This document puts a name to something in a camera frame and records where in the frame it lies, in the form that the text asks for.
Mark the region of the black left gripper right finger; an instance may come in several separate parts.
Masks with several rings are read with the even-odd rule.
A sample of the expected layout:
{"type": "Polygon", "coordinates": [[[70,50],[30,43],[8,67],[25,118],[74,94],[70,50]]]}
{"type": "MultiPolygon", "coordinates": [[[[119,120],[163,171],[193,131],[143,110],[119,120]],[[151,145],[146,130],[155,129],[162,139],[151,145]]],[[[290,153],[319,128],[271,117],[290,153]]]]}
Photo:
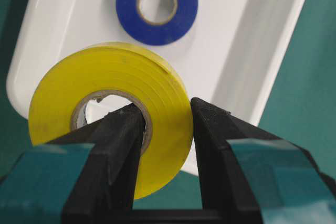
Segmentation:
{"type": "Polygon", "coordinates": [[[335,180],[310,152],[191,100],[204,209],[226,223],[335,223],[335,180]]]}

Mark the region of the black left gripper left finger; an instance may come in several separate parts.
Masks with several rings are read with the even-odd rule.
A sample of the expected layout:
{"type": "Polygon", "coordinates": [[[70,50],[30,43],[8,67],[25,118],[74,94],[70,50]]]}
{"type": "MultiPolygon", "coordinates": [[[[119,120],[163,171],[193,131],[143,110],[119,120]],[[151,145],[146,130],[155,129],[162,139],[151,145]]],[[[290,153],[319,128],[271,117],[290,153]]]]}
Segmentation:
{"type": "Polygon", "coordinates": [[[129,104],[23,152],[1,181],[1,223],[100,223],[131,210],[144,126],[129,104]]]}

